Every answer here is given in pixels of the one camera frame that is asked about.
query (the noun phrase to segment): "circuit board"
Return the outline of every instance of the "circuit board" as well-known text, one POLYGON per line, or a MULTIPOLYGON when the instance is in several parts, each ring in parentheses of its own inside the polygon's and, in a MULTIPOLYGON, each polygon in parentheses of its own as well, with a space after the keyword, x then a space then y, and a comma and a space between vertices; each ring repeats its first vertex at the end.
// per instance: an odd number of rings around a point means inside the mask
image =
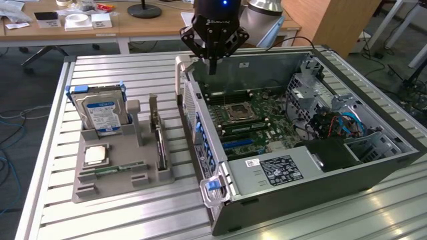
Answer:
POLYGON ((290 149, 301 141, 278 95, 264 89, 252 90, 249 96, 245 102, 206 106, 228 160, 290 149))

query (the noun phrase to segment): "hard drive label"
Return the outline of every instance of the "hard drive label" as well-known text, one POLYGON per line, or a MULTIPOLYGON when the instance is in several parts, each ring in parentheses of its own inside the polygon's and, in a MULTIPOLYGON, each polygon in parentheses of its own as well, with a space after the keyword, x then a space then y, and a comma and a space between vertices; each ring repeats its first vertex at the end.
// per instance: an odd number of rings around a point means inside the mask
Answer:
POLYGON ((302 179, 302 174, 289 155, 260 161, 261 169, 272 186, 302 179))
POLYGON ((100 132, 116 131, 120 128, 120 120, 114 114, 114 102, 98 102, 86 105, 86 110, 94 129, 100 132))

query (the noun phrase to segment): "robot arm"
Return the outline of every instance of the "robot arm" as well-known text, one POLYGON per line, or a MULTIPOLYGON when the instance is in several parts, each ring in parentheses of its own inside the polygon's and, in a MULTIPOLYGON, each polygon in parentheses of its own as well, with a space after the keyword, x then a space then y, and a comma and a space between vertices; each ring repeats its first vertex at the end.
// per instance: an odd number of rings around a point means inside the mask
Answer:
MULTIPOLYGON (((254 15, 281 16, 280 1, 265 1, 252 0, 249 11, 254 15)), ((178 31, 180 39, 193 54, 204 59, 209 75, 216 73, 217 61, 229 57, 249 39, 249 34, 240 26, 240 7, 240 0, 194 0, 190 25, 178 31), (196 34, 202 41, 201 45, 194 41, 196 34)))

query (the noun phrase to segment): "floor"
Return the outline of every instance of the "floor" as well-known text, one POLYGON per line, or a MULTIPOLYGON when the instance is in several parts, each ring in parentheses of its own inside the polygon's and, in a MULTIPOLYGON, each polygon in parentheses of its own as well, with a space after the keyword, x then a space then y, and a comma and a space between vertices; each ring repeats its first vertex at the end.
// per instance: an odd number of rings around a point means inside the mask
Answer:
MULTIPOLYGON (((365 28, 369 34, 373 33, 383 18, 384 15, 372 18, 365 28)), ((387 37, 395 24, 397 24, 396 21, 389 24, 381 38, 377 41, 377 45, 373 46, 372 52, 380 47, 381 39, 387 37)), ((408 28, 393 46, 392 50, 395 55, 385 54, 380 61, 384 64, 397 65, 404 74, 409 75, 413 70, 407 67, 407 64, 425 43, 427 36, 408 28)), ((118 53, 118 47, 113 43, 100 44, 100 50, 93 50, 89 44, 64 46, 62 48, 69 55, 76 56, 108 55, 118 53)), ((29 53, 34 53, 38 49, 38 47, 30 47, 29 53)), ((154 42, 138 42, 132 44, 130 50, 133 53, 142 53, 146 51, 166 52, 182 51, 186 50, 186 47, 180 41, 164 41, 158 42, 156 45, 154 42)), ((61 71, 62 56, 56 51, 49 52, 32 64, 30 67, 34 69, 34 75, 30 76, 22 73, 20 67, 20 63, 28 56, 29 54, 22 54, 18 52, 17 48, 10 48, 8 49, 8 53, 0 57, 0 112, 29 109, 34 106, 48 105, 52 102, 57 78, 61 71)), ((367 60, 358 54, 349 55, 346 61, 363 74, 380 67, 377 63, 367 60)), ((387 74, 387 69, 369 74, 368 78, 372 80, 372 82, 375 82, 375 84, 387 90, 393 91, 399 88, 400 80, 396 76, 389 76, 387 74)), ((421 78, 427 79, 427 69, 424 69, 421 73, 421 78)), ((28 117, 48 114, 48 111, 48 108, 36 110, 28 114, 28 117)), ((1 240, 12 240, 14 238, 46 120, 46 118, 26 120, 25 135, 14 145, 4 150, 8 159, 13 162, 16 167, 16 173, 21 185, 21 196, 17 203, 12 206, 12 211, 6 211, 0 215, 1 240)), ((12 124, 21 124, 22 119, 16 118, 8 122, 12 124)), ((16 126, 5 126, 4 124, 0 124, 0 140, 2 140, 12 132, 14 132, 16 128, 16 126)), ((0 172, 0 180, 5 177, 5 172, 6 171, 4 170, 0 172)), ((4 209, 17 196, 17 185, 12 174, 8 176, 5 183, 0 186, 0 196, 0 209, 4 209)))

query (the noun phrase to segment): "office chair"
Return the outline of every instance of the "office chair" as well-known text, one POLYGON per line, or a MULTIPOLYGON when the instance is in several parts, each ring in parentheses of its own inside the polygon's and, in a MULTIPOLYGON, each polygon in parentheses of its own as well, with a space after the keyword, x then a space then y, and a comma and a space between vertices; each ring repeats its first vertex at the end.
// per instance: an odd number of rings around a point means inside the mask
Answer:
MULTIPOLYGON (((100 50, 100 45, 97 44, 92 44, 92 48, 94 50, 100 50)), ((46 54, 50 50, 56 50, 60 52, 60 54, 65 56, 68 56, 68 53, 64 51, 64 49, 57 46, 57 45, 49 45, 49 46, 44 46, 36 54, 33 54, 25 61, 24 63, 21 64, 21 67, 22 67, 22 71, 25 74, 33 74, 34 73, 34 70, 30 68, 30 67, 26 67, 33 61, 36 61, 44 54, 46 54)), ((18 51, 21 53, 28 53, 28 48, 26 47, 18 47, 18 51)))

